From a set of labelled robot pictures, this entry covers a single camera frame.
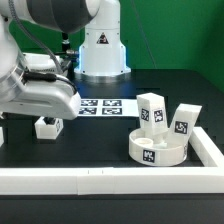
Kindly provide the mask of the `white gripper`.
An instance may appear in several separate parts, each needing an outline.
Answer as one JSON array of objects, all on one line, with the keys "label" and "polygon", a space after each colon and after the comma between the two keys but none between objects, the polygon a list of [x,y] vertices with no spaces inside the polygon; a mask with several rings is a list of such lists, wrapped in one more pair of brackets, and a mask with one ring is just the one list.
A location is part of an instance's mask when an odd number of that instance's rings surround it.
[{"label": "white gripper", "polygon": [[81,106],[79,93],[63,81],[30,81],[10,101],[1,101],[0,112],[73,120]]}]

